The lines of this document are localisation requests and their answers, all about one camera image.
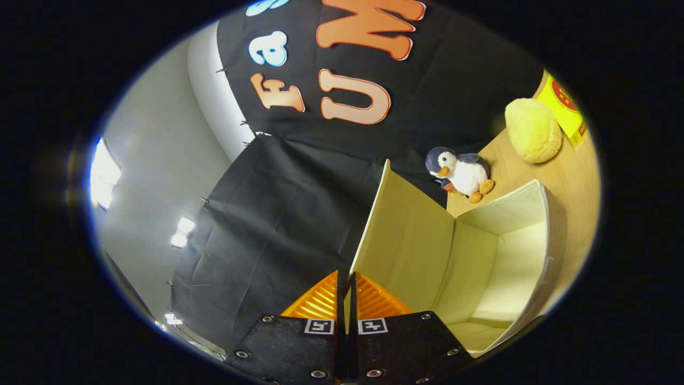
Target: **penguin's white belly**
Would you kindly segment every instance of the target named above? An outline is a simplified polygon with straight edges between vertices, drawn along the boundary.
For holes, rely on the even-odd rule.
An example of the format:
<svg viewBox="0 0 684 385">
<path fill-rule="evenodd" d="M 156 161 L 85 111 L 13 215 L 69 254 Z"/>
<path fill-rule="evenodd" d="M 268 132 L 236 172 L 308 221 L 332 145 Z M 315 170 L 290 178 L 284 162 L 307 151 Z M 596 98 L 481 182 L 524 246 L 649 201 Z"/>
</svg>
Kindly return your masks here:
<svg viewBox="0 0 684 385">
<path fill-rule="evenodd" d="M 458 162 L 453 176 L 448 178 L 459 193 L 472 195 L 479 191 L 479 185 L 487 179 L 487 172 L 479 163 Z"/>
</svg>

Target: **penguin plush toy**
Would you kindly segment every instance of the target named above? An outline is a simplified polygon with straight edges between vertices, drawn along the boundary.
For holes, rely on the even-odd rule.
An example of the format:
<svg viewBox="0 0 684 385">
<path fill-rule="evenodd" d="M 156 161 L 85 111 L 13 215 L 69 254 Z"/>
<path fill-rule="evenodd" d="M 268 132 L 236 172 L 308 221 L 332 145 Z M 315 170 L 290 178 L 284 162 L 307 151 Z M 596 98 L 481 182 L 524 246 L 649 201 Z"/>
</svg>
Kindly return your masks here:
<svg viewBox="0 0 684 385">
<path fill-rule="evenodd" d="M 456 152 L 448 147 L 435 147 L 425 157 L 425 167 L 430 174 L 442 179 L 442 187 L 449 182 L 466 195 L 471 203 L 482 199 L 482 194 L 494 188 L 489 179 L 489 164 L 476 153 Z"/>
</svg>

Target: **open box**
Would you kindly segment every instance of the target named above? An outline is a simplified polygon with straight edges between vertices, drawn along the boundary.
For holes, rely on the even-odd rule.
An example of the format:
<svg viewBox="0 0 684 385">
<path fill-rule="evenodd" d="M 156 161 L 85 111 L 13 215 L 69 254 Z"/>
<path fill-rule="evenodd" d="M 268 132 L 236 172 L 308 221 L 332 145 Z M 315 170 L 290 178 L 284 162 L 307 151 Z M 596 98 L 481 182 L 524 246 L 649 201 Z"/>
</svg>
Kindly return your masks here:
<svg viewBox="0 0 684 385">
<path fill-rule="evenodd" d="M 387 160 L 350 275 L 366 275 L 413 312 L 435 312 L 477 357 L 538 309 L 536 295 L 550 284 L 548 248 L 538 180 L 454 218 Z"/>
</svg>

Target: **black cloth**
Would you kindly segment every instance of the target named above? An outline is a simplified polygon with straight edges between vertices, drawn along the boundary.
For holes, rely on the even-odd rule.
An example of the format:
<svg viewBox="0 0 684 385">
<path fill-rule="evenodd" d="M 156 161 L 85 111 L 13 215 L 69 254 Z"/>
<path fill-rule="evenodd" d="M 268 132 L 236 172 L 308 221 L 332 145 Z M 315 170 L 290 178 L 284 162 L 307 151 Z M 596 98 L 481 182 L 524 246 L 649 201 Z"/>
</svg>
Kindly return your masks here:
<svg viewBox="0 0 684 385">
<path fill-rule="evenodd" d="M 218 49 L 237 103 L 258 135 L 233 162 L 196 217 L 174 275 L 172 308 L 195 332 L 229 350 L 256 317 L 282 312 L 336 269 L 348 271 L 380 182 L 382 165 L 442 207 L 447 193 L 425 169 L 427 152 L 478 152 L 507 103 L 531 97 L 542 67 L 464 16 L 427 2 L 406 60 L 358 45 L 321 49 L 318 25 L 350 13 L 290 1 L 256 16 L 247 5 L 218 25 Z M 258 65 L 252 39 L 280 30 L 287 61 Z M 324 119 L 323 97 L 366 107 L 366 95 L 323 92 L 321 69 L 383 86 L 387 117 L 375 125 Z M 263 107 L 250 77 L 297 86 L 306 111 Z"/>
<path fill-rule="evenodd" d="M 257 136 L 196 217 L 174 274 L 176 316 L 230 349 L 260 314 L 349 271 L 382 166 Z"/>
</svg>

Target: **yellow round cushion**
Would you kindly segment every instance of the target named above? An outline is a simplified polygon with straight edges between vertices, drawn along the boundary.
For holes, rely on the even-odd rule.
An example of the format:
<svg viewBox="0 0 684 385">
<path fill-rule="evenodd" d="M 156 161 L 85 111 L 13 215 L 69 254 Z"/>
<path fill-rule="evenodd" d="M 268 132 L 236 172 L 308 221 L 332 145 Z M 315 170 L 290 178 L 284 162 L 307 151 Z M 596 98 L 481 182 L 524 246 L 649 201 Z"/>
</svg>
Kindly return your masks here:
<svg viewBox="0 0 684 385">
<path fill-rule="evenodd" d="M 515 99 L 504 115 L 511 144 L 526 162 L 546 162 L 560 150 L 563 140 L 558 120 L 541 101 Z"/>
</svg>

